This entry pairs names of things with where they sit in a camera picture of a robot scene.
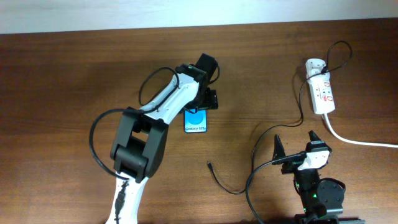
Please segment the blue Galaxy smartphone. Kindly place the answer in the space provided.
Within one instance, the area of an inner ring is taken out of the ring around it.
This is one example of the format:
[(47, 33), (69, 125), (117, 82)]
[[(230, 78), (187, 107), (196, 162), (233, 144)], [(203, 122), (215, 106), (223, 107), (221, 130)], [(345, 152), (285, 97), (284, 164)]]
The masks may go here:
[(184, 112), (184, 131), (186, 133), (205, 133), (207, 129), (206, 110)]

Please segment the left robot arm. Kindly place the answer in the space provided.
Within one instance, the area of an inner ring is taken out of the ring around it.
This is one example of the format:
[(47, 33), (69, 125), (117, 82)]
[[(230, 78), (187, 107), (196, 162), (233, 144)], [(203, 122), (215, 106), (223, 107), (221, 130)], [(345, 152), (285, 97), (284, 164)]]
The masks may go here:
[(117, 180), (107, 223), (137, 223), (144, 188), (162, 162), (177, 115), (197, 116), (194, 125), (205, 130), (206, 110), (218, 108), (216, 91), (209, 87), (218, 67), (214, 57), (202, 54), (194, 64), (173, 68), (170, 83), (138, 110), (123, 111), (110, 152)]

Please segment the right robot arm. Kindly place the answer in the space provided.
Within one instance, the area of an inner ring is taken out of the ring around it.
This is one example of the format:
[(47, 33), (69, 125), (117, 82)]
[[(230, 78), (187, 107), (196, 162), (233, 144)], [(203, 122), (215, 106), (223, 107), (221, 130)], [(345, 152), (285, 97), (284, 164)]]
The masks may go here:
[(343, 213), (346, 186), (333, 178), (321, 178), (318, 171), (328, 164), (332, 152), (314, 131), (304, 151), (291, 156), (285, 150), (279, 135), (274, 136), (273, 164), (281, 165), (282, 174), (294, 175), (295, 191), (300, 196), (304, 213), (293, 218), (281, 218), (274, 223), (365, 223), (359, 218), (340, 218)]

